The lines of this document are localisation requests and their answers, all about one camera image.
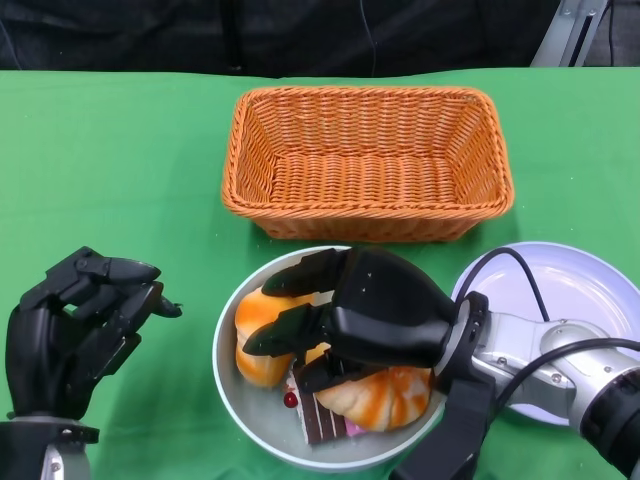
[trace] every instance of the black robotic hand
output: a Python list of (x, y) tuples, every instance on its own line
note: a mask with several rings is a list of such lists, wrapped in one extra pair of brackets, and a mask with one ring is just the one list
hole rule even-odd
[(182, 314), (162, 296), (159, 275), (151, 265), (87, 247), (48, 270), (9, 319), (10, 416), (82, 418), (98, 382), (140, 343), (147, 318)]
[(334, 291), (330, 303), (283, 312), (244, 346), (250, 355), (278, 356), (330, 344), (300, 375), (307, 392), (389, 366), (432, 367), (455, 318), (454, 302), (422, 270), (373, 247), (309, 255), (262, 290), (273, 296)]
[(379, 248), (325, 250), (265, 283), (267, 295), (300, 296), (334, 290), (330, 303), (282, 312), (246, 342), (250, 355), (331, 348), (306, 365), (299, 387), (317, 392), (390, 366), (432, 368), (447, 355), (437, 388), (448, 395), (442, 421), (392, 473), (393, 480), (470, 479), (495, 400), (492, 378), (471, 356), (487, 322), (486, 297), (465, 298), (464, 329), (452, 338), (458, 306), (424, 272)]

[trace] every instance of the basket rim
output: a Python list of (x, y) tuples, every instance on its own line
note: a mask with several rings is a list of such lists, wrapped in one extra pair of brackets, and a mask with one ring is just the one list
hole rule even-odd
[[(237, 158), (243, 148), (239, 141), (244, 133), (244, 118), (252, 99), (260, 99), (282, 93), (308, 93), (324, 94), (327, 91), (365, 94), (371, 92), (396, 92), (408, 94), (420, 94), (427, 96), (456, 97), (473, 96), (482, 106), (484, 113), (491, 123), (492, 155), (495, 158), (493, 165), (496, 167), (496, 181), (498, 183), (498, 198), (490, 202), (479, 203), (451, 203), (451, 202), (251, 202), (243, 198), (236, 188), (236, 173), (238, 169)], [(309, 212), (313, 216), (326, 214), (334, 218), (407, 218), (424, 216), (437, 212), (447, 213), (447, 218), (452, 216), (460, 218), (488, 218), (506, 212), (514, 203), (514, 186), (511, 176), (507, 147), (499, 122), (498, 112), (491, 98), (481, 90), (473, 87), (429, 87), (429, 86), (276, 86), (260, 87), (245, 92), (238, 100), (229, 136), (227, 159), (225, 162), (222, 200), (225, 206), (233, 213), (246, 217), (280, 217), (308, 218)]]

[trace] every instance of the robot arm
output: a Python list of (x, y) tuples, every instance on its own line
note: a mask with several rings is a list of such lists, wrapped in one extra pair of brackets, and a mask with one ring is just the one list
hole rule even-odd
[(82, 425), (93, 390), (140, 344), (151, 314), (178, 317), (160, 270), (84, 247), (47, 271), (9, 318), (6, 369), (14, 411), (0, 423), (0, 478), (89, 478)]
[(633, 474), (640, 458), (640, 363), (614, 347), (640, 344), (607, 338), (579, 320), (540, 323), (492, 313), (477, 292), (454, 303), (415, 266), (377, 248), (305, 257), (263, 287), (269, 295), (331, 290), (331, 303), (283, 312), (244, 350), (276, 356), (329, 343), (301, 374), (301, 389), (309, 392), (386, 366), (433, 368), (436, 388), (448, 397), (443, 419), (391, 479), (423, 478), (427, 466), (434, 480), (472, 478), (487, 430), (508, 402), (568, 418), (607, 461)]

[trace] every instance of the white dish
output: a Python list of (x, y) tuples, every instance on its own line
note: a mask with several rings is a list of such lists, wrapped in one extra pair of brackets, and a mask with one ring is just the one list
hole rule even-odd
[(276, 389), (250, 385), (238, 372), (235, 362), (234, 315), (238, 303), (267, 278), (295, 265), (315, 247), (284, 255), (263, 266), (233, 293), (218, 320), (213, 339), (213, 373), (216, 386), (229, 415), (254, 442), (276, 457), (298, 467), (327, 473), (363, 470), (389, 460), (417, 442), (436, 422), (444, 408), (444, 397), (434, 392), (427, 412), (405, 428), (387, 433), (369, 433), (354, 438), (310, 447), (305, 444), (295, 410), (282, 403)]
[[(612, 337), (640, 339), (640, 291), (618, 270), (576, 248), (543, 242), (508, 245), (531, 267), (551, 320), (592, 322)], [(478, 262), (458, 279), (453, 298)], [(489, 298), (489, 309), (542, 321), (529, 282), (520, 265), (507, 255), (492, 259), (469, 287)], [(528, 417), (554, 425), (568, 425), (532, 405), (513, 405)]]

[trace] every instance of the croissant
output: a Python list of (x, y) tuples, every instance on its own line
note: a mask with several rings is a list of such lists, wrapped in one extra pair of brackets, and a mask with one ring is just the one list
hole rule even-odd
[[(330, 346), (318, 345), (306, 354), (314, 360)], [(316, 393), (318, 402), (369, 431), (387, 431), (408, 425), (429, 405), (431, 370), (391, 367), (355, 382)]]
[(303, 297), (269, 297), (260, 288), (244, 297), (236, 309), (235, 323), (238, 343), (236, 364), (242, 376), (259, 387), (273, 387), (280, 383), (289, 369), (293, 355), (256, 357), (247, 355), (242, 347), (258, 328), (274, 322), (278, 315), (290, 308), (310, 303), (312, 295)]

